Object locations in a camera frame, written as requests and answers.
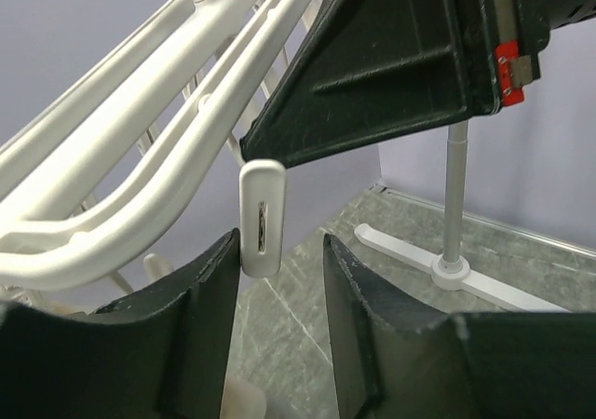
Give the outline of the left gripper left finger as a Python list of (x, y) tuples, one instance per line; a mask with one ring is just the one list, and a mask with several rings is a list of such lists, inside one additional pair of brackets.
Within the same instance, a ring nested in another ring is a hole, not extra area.
[(232, 230), (90, 314), (1, 305), (5, 418), (216, 418), (240, 272)]

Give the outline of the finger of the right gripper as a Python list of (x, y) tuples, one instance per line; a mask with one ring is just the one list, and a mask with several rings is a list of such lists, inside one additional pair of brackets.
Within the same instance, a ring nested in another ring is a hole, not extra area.
[(493, 0), (323, 0), (240, 147), (286, 168), (501, 106)]

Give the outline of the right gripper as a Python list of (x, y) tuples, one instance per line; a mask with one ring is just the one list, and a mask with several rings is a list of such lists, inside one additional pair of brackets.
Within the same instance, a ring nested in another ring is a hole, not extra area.
[(456, 26), (467, 71), (470, 107), (502, 107), (505, 91), (498, 72), (497, 47), (515, 41), (518, 54), (529, 61), (530, 84), (541, 77), (538, 55), (550, 32), (593, 20), (595, 0), (454, 0)]

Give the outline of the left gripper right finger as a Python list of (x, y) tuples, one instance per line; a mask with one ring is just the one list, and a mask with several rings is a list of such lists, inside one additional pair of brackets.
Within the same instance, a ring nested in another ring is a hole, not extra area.
[(444, 313), (323, 239), (343, 418), (591, 418), (595, 316)]

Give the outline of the white clip hanger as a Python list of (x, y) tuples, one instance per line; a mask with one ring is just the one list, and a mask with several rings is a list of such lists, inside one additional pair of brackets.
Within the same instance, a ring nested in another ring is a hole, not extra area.
[(279, 88), (322, 0), (167, 0), (1, 148), (1, 284), (69, 290), (144, 255)]

